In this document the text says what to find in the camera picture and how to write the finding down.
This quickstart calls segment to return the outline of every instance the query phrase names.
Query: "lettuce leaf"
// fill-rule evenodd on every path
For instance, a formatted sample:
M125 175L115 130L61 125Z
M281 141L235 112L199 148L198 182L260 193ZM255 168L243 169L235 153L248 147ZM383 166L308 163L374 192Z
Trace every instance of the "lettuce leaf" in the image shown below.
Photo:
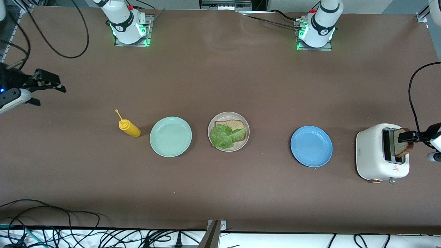
M247 129L232 130L226 125L216 125L210 132L211 144L214 147L227 149L234 146L235 141L239 141L245 137Z

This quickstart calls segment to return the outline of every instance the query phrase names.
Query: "table surface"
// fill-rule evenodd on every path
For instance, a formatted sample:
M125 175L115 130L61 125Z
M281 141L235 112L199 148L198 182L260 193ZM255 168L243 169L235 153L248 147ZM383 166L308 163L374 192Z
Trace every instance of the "table surface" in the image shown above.
M355 169L359 131L378 123L415 128L409 78L437 57L428 29L412 15L342 15L333 51L313 52L295 49L291 29L233 11L165 10L150 47L114 47L104 13L82 11L90 45L71 60L49 49L28 16L22 20L32 43L23 71L56 73L67 93L35 92L40 107L0 116L2 203L32 198L94 211L106 216L101 226L206 228L207 219L227 219L238 231L439 232L441 167L426 160L429 148L415 145L410 173L396 185L369 183ZM37 7L34 17L63 54L82 51L76 9ZM14 43L25 46L17 33ZM11 50L6 62L20 58ZM439 122L433 92L441 91L440 78L433 66L414 80L423 129ZM141 127L141 137L118 129L115 109ZM237 152L208 140L210 120L224 111L250 125ZM149 143L151 127L167 116L185 119L193 132L176 158L160 157ZM323 167L303 166L291 154L291 135L305 125L332 140ZM50 214L29 212L26 221L67 225L65 216ZM78 218L74 225L93 225Z

